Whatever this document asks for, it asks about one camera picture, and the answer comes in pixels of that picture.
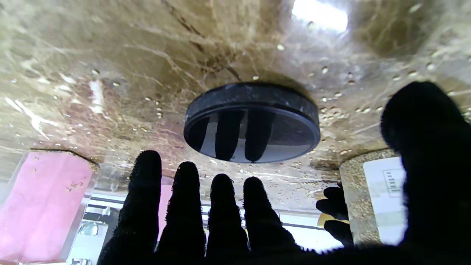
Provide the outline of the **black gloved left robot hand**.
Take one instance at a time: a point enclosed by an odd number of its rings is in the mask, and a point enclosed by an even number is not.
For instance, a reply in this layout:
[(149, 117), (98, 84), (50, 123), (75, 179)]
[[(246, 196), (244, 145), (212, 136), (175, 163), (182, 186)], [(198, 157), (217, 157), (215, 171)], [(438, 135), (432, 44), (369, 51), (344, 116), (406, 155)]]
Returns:
[(350, 228), (348, 207), (344, 197), (342, 183), (337, 187), (328, 187), (323, 191), (325, 199), (316, 202), (316, 209), (320, 212), (331, 215), (334, 219), (325, 221), (323, 227), (333, 238), (340, 241), (345, 248), (353, 247), (354, 240)]

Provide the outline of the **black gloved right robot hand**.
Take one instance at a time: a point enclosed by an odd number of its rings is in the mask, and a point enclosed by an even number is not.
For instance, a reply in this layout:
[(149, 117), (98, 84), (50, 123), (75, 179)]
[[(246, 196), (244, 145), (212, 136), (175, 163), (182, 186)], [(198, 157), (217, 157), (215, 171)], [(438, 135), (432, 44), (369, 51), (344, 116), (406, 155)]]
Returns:
[(244, 182), (246, 229), (229, 176), (211, 186), (209, 235), (202, 226), (197, 166), (175, 174), (167, 223), (158, 238), (162, 162), (139, 154), (113, 236), (99, 265), (466, 265), (470, 264), (470, 124), (432, 82), (396, 92), (381, 134), (401, 156), (407, 228), (399, 245), (346, 245), (325, 253), (296, 244), (273, 210), (260, 179)]

